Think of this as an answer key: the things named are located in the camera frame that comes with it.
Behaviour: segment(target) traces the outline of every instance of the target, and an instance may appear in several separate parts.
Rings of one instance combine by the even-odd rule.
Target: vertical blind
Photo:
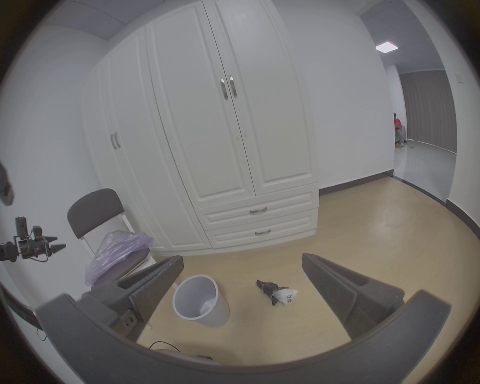
[[[400,75],[407,110],[408,138],[456,152],[456,116],[445,71]]]

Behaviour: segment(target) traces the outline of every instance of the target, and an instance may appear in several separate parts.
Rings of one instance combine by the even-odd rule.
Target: wardrobe door
[[[116,157],[114,138],[108,129],[106,66],[107,61],[102,60],[82,87],[82,117],[88,151],[102,188],[111,188],[117,193],[133,229],[145,232],[154,239],[155,246],[161,247],[133,198]]]
[[[122,172],[165,251],[210,248],[175,168],[155,103],[145,28],[109,53],[109,110]]]
[[[162,15],[146,30],[163,129],[193,206],[254,196],[231,90],[203,4]]]
[[[270,0],[205,0],[255,193],[317,182],[312,112],[303,73]]]

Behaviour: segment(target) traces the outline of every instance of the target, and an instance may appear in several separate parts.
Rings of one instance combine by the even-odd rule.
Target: ceiling
[[[360,17],[375,45],[390,41],[398,47],[378,52],[385,67],[395,64],[399,73],[444,69],[427,31],[402,0],[383,0]]]
[[[164,0],[67,0],[45,20],[47,25],[79,29],[110,40],[125,25]]]

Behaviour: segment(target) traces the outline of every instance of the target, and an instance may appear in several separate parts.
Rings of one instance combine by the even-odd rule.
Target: white tile floor
[[[446,202],[452,187],[456,154],[408,140],[395,148],[394,176],[420,187]]]

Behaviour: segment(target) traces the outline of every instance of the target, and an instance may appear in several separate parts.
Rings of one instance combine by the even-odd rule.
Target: chair seat
[[[102,276],[100,276],[98,280],[93,284],[92,289],[99,288],[105,284],[111,283],[112,281],[125,276],[132,269],[138,266],[143,260],[145,260],[149,252],[150,249],[146,248],[130,253],[125,260],[115,264]]]

